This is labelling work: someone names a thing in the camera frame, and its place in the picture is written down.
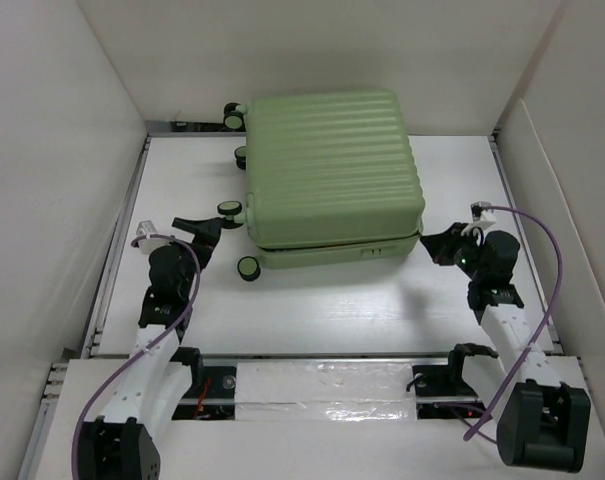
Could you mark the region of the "green hard-shell suitcase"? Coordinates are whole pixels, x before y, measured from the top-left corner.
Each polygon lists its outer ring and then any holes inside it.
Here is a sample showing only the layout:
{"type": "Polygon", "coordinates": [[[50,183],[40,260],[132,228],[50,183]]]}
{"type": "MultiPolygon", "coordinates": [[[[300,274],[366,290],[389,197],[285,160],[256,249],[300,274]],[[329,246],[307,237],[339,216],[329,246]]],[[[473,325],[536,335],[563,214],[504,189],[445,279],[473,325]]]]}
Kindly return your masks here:
{"type": "Polygon", "coordinates": [[[224,107],[243,131],[235,152],[244,201],[218,212],[256,248],[240,277],[406,257],[423,230],[426,201],[397,95],[388,89],[270,96],[224,107]]]}

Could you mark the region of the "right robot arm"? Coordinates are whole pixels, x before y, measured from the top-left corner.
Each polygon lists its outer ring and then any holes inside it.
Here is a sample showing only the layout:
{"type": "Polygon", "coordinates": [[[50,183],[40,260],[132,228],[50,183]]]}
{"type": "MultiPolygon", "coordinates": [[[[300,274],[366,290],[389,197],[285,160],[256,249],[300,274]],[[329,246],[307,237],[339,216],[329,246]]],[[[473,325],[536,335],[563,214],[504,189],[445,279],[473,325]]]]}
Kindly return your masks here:
{"type": "Polygon", "coordinates": [[[534,337],[512,282],[520,243],[498,230],[455,223],[421,239],[431,260],[469,278],[467,302],[489,347],[458,344],[444,381],[456,393],[473,390],[496,423],[496,443],[508,466],[577,473],[584,464],[591,401],[552,368],[534,337]]]}

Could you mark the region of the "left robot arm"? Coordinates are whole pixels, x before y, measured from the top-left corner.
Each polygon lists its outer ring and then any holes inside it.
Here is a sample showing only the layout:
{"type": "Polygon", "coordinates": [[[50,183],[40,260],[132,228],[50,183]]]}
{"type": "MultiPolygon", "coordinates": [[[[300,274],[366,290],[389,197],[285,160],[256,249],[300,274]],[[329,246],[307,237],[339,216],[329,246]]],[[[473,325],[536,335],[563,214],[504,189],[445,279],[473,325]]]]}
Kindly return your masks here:
{"type": "Polygon", "coordinates": [[[180,400],[204,387],[201,353],[182,344],[223,220],[174,219],[183,241],[139,223],[131,245],[147,256],[149,285],[133,349],[92,394],[77,420],[71,447],[75,479],[156,479],[157,443],[180,400]]]}

